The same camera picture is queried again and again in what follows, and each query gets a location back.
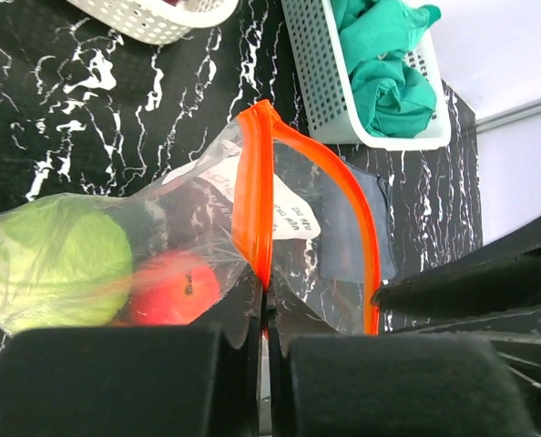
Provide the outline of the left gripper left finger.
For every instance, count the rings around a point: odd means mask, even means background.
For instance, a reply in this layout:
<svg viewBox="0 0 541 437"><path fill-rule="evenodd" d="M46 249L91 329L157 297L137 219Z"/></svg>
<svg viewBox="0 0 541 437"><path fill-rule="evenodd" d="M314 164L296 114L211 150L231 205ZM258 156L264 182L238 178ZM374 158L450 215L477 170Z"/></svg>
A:
<svg viewBox="0 0 541 437"><path fill-rule="evenodd" d="M244 269L230 291L183 330L179 435L259 434L263 289Z"/></svg>

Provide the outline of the clear zip top bag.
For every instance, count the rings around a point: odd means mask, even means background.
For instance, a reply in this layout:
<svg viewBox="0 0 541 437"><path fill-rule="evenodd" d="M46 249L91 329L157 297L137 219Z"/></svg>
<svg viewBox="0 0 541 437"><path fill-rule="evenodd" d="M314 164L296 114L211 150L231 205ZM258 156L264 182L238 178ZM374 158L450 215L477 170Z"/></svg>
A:
<svg viewBox="0 0 541 437"><path fill-rule="evenodd" d="M360 223L363 282L320 274L324 180L329 177L338 185L357 215L369 212L346 164L261 101L229 122L199 158L133 195L55 195L100 199L103 211L128 235L133 253L130 290L124 306L105 325L137 325L128 316L135 272L146 261L175 250L208 262L219 281L219 301L249 268L264 289L284 281L335 330L375 334L380 311L372 297L382 279L373 226Z"/></svg>

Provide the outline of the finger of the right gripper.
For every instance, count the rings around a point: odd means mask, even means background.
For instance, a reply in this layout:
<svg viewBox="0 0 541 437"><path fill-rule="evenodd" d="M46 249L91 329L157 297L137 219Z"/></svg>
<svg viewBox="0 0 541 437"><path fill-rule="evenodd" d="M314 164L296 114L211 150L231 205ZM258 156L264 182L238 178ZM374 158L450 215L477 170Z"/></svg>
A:
<svg viewBox="0 0 541 437"><path fill-rule="evenodd" d="M463 333L492 343L530 401L541 409L541 306L423 325L426 333Z"/></svg>
<svg viewBox="0 0 541 437"><path fill-rule="evenodd" d="M541 248L469 267L445 265L372 297L381 310L453 320L541 305Z"/></svg>

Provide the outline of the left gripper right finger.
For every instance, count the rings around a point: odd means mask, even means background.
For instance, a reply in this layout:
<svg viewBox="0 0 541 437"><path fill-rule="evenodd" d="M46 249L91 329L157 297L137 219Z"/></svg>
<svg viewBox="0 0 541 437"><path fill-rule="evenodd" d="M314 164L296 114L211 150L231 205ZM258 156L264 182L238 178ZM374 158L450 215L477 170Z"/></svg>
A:
<svg viewBox="0 0 541 437"><path fill-rule="evenodd" d="M272 282L266 296L266 330L270 365L270 416L273 436L294 436L289 346L299 336L336 334L289 285Z"/></svg>

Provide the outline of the dark red fake apple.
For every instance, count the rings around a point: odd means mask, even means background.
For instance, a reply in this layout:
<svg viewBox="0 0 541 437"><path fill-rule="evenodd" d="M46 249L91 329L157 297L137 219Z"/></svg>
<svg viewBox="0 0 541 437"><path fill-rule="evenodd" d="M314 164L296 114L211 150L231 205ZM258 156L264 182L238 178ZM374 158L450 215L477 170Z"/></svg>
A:
<svg viewBox="0 0 541 437"><path fill-rule="evenodd" d="M168 5L171 5L174 7L180 7L187 10L193 10L196 8L195 0L164 0L164 2Z"/></svg>

